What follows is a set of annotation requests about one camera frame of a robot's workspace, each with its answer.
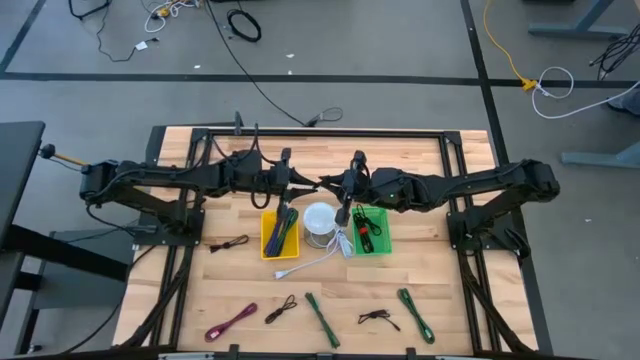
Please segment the green container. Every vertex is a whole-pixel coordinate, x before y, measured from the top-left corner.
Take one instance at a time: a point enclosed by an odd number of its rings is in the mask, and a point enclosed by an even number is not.
[[[353,229],[353,243],[356,248],[356,255],[369,256],[369,255],[385,255],[391,254],[391,232],[389,230],[389,218],[387,217],[387,210],[377,207],[363,206],[364,214],[371,219],[371,221],[380,226],[382,230],[380,235],[374,235],[369,229],[369,238],[373,244],[373,252],[365,253],[362,249],[362,241],[360,241],[360,233],[355,225],[354,221],[351,221],[351,227]],[[351,217],[356,214],[357,209],[351,208]]]

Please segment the red cable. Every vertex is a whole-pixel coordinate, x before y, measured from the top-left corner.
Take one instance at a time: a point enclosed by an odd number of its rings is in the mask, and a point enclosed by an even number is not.
[[[227,331],[227,329],[230,328],[231,325],[233,325],[236,322],[238,322],[238,321],[246,318],[247,316],[255,313],[256,311],[258,311],[258,304],[256,304],[256,303],[249,304],[246,308],[244,308],[244,310],[242,310],[233,319],[231,319],[231,320],[229,320],[229,321],[227,321],[225,323],[222,323],[220,325],[216,325],[216,326],[212,327],[211,329],[209,329],[209,331],[207,331],[204,334],[204,341],[212,342],[213,340],[217,339],[220,335],[224,334],[224,332]]]

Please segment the yellow cable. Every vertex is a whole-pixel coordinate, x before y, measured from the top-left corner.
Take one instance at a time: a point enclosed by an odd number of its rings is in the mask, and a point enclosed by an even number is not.
[[[509,59],[509,64],[511,65],[511,70],[513,70],[513,73],[516,74],[516,76],[518,77],[518,79],[520,79],[520,81],[522,81],[522,89],[524,91],[530,90],[534,88],[538,82],[535,80],[527,79],[524,76],[520,75],[518,70],[516,70],[515,65],[513,65],[513,59],[511,59],[511,54],[509,54],[509,52],[505,48],[503,48],[502,46],[500,46],[500,44],[498,44],[496,39],[493,38],[493,35],[491,35],[491,32],[489,31],[489,27],[487,26],[487,12],[489,11],[489,7],[491,6],[491,3],[493,3],[493,0],[487,0],[487,4],[484,7],[484,13],[482,14],[484,31],[486,31],[487,35],[489,35],[489,39],[491,39],[491,42],[493,43],[493,45],[495,45],[498,49],[502,50],[502,52],[505,55],[507,55],[507,59]]]

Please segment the black clamp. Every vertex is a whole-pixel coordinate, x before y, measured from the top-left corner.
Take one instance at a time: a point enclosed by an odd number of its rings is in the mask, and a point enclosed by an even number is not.
[[[233,124],[235,128],[233,129],[233,135],[240,136],[242,135],[242,127],[244,126],[244,122],[242,121],[242,117],[240,116],[240,112],[236,111],[233,116]]]
[[[445,139],[449,140],[454,145],[462,145],[462,137],[460,136],[460,131],[445,131],[443,134]]]
[[[416,348],[407,348],[407,360],[416,360],[417,358]]]
[[[240,345],[229,345],[229,352],[227,353],[227,360],[238,360],[238,353],[240,352]]]

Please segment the white cable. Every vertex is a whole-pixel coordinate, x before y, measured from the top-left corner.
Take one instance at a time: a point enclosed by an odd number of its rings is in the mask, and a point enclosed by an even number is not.
[[[158,16],[158,19],[162,20],[162,25],[160,25],[159,28],[152,29],[152,30],[149,30],[149,20],[151,20],[151,17],[156,13],[156,11],[167,6],[169,6],[169,13],[171,14],[171,17],[178,17],[181,7],[195,7],[194,4],[187,4],[186,2],[173,3],[173,1],[167,1],[164,4],[158,5],[155,8],[153,8],[153,10],[151,10],[149,15],[147,16],[147,21],[144,22],[144,31],[148,33],[156,33],[164,29],[165,25],[167,25],[167,20],[164,17]]]
[[[566,93],[566,94],[564,94],[564,95],[554,95],[554,94],[552,94],[552,93],[548,92],[547,90],[545,90],[545,89],[542,87],[542,79],[544,78],[544,75],[545,75],[545,74],[547,73],[547,71],[549,71],[549,70],[560,70],[560,71],[563,71],[564,73],[566,73],[567,75],[569,75],[569,78],[571,79],[571,86],[569,87],[569,91],[567,91],[567,93]],[[638,87],[638,85],[640,85],[640,81],[638,81],[638,82],[636,82],[632,87],[630,87],[629,89],[627,89],[626,91],[624,91],[624,92],[623,92],[623,93],[621,93],[621,94],[618,94],[618,95],[613,96],[613,97],[610,97],[610,98],[608,98],[608,99],[605,99],[605,100],[599,101],[599,102],[597,102],[597,103],[595,103],[595,104],[591,104],[591,105],[585,106],[585,107],[583,107],[583,108],[580,108],[580,109],[577,109],[577,110],[574,110],[574,111],[571,111],[571,112],[568,112],[568,113],[566,113],[566,114],[562,114],[562,115],[551,115],[551,116],[550,116],[550,115],[545,115],[545,114],[541,113],[541,112],[538,110],[538,107],[536,106],[536,92],[537,92],[537,91],[540,91],[540,92],[542,93],[542,95],[544,95],[544,96],[552,97],[552,98],[554,98],[554,99],[564,99],[564,98],[566,98],[567,96],[571,95],[571,92],[573,91],[573,83],[574,83],[573,75],[571,75],[571,73],[569,72],[569,70],[567,70],[567,69],[565,69],[565,68],[561,68],[561,67],[559,67],[559,66],[552,66],[552,67],[550,67],[550,68],[545,69],[545,70],[542,72],[542,74],[540,74],[540,79],[538,80],[538,83],[536,84],[535,89],[533,89],[533,92],[531,92],[531,104],[533,105],[533,110],[536,112],[536,114],[540,115],[541,117],[543,117],[543,118],[545,118],[545,119],[550,119],[550,120],[553,120],[553,119],[562,119],[562,118],[565,118],[565,117],[568,117],[568,116],[571,116],[571,115],[575,115],[575,114],[577,114],[577,113],[579,113],[579,112],[582,112],[582,111],[585,111],[585,110],[588,110],[588,109],[594,108],[594,107],[596,107],[596,106],[600,106],[600,105],[605,104],[605,103],[607,103],[607,102],[609,102],[609,101],[611,101],[611,100],[613,100],[613,99],[617,99],[617,98],[619,98],[619,97],[621,97],[621,96],[624,96],[624,95],[628,94],[629,92],[631,92],[631,91],[632,91],[633,89],[635,89],[636,87]]]
[[[274,276],[276,278],[276,280],[282,279],[283,277],[289,275],[290,273],[296,271],[296,270],[300,270],[302,268],[305,268],[307,266],[311,266],[313,264],[317,264],[321,261],[324,261],[326,259],[328,259],[331,255],[335,254],[338,249],[342,249],[342,255],[344,255],[345,259],[350,259],[353,256],[353,244],[351,244],[351,242],[349,241],[349,239],[347,239],[347,235],[345,235],[344,233],[344,228],[337,228],[336,229],[336,233],[333,236],[333,238],[327,243],[327,246],[325,247],[327,249],[327,254],[324,255],[323,257],[320,257],[318,259],[315,259],[311,262],[308,262],[306,264],[302,264],[302,265],[298,265],[294,268],[291,268],[289,270],[282,270],[282,271],[276,271]]]

